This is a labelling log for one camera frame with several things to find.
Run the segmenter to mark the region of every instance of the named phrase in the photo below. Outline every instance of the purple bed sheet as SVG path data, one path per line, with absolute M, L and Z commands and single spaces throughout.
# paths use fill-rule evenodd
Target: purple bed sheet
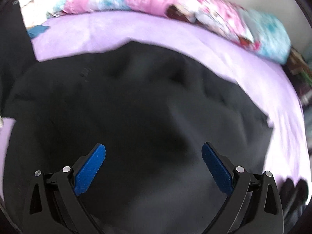
M 198 60 L 218 76 L 240 85 L 268 115 L 274 129 L 264 170 L 273 173 L 277 185 L 287 177 L 295 183 L 301 178 L 311 183 L 301 105 L 279 64 L 197 26 L 137 12 L 67 15 L 43 25 L 51 28 L 32 40 L 39 61 L 105 52 L 130 40 L 164 46 Z

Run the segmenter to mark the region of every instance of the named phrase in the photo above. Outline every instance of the lavender sheet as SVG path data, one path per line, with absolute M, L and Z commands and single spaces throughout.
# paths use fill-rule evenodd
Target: lavender sheet
M 239 84 L 274 127 L 264 170 L 273 173 L 279 187 L 287 177 L 295 183 L 303 178 L 310 184 L 302 109 L 279 64 L 202 28 L 136 12 L 68 15 L 51 18 L 44 25 L 51 28 L 32 41 L 39 61 L 104 52 L 131 39 L 184 53 L 218 76 Z

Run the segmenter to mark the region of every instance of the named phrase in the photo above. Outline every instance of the blue gripper pad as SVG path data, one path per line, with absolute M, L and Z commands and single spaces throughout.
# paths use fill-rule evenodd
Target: blue gripper pad
M 76 196 L 88 190 L 104 159 L 105 147 L 100 144 L 76 175 L 74 187 Z
M 226 193 L 228 196 L 231 196 L 233 192 L 232 177 L 219 157 L 208 144 L 204 144 L 202 146 L 202 158 L 220 191 L 222 193 Z

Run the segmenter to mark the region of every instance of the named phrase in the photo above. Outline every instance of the floral blanket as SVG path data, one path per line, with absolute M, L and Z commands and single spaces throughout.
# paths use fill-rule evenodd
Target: floral blanket
M 58 0 L 47 17 L 105 10 L 140 11 L 199 25 L 281 64 L 291 48 L 287 32 L 275 16 L 225 0 Z

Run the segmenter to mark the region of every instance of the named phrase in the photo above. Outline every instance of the black garment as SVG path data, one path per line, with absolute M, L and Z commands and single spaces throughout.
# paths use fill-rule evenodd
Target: black garment
M 33 65 L 4 116 L 17 120 L 4 169 L 12 220 L 21 226 L 36 170 L 57 172 L 101 143 L 106 160 L 81 200 L 107 234 L 201 233 L 225 200 L 203 143 L 261 173 L 271 137 L 267 117 L 238 85 L 136 42 Z

